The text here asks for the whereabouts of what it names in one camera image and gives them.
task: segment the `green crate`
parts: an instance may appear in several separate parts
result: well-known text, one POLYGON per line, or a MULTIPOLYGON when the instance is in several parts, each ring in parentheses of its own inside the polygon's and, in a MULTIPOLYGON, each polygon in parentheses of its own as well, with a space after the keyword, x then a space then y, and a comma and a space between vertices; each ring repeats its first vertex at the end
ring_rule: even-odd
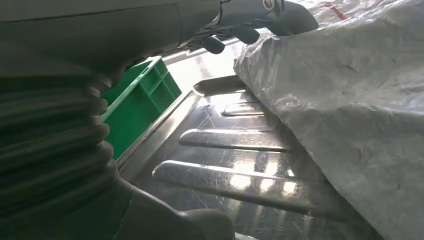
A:
POLYGON ((101 97, 108 102, 101 120, 109 124, 106 141, 117 160, 181 94, 162 58, 152 57, 124 73, 101 97))

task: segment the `crumpled plastic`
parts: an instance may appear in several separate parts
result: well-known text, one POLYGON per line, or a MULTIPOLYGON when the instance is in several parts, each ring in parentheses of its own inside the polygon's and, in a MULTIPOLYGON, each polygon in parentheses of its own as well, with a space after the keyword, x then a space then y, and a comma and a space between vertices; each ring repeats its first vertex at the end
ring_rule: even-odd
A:
POLYGON ((386 240, 424 239, 424 0, 262 36, 234 71, 386 240))

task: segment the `white plastic sheet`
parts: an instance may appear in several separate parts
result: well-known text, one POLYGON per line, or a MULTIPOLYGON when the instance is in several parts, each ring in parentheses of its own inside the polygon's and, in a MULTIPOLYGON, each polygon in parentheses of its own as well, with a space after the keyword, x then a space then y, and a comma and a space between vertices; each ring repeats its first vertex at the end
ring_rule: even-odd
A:
POLYGON ((266 36, 234 70, 385 239, 423 240, 424 0, 361 9, 266 36))

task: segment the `plastic bag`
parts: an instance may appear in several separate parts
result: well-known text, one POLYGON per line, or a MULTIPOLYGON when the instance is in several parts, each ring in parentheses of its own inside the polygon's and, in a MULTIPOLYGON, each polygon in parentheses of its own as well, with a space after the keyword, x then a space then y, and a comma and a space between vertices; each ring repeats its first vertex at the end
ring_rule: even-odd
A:
POLYGON ((263 36, 234 70, 385 239, 422 240, 424 0, 368 5, 312 32, 263 36))

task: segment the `stainless steel sink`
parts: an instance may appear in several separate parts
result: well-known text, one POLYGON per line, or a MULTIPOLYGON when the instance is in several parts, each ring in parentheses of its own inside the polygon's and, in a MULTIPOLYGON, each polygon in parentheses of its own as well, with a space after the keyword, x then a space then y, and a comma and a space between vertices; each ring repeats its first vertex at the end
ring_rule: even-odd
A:
POLYGON ((379 238, 236 76, 196 84, 117 164, 173 208, 219 209, 259 240, 379 238))

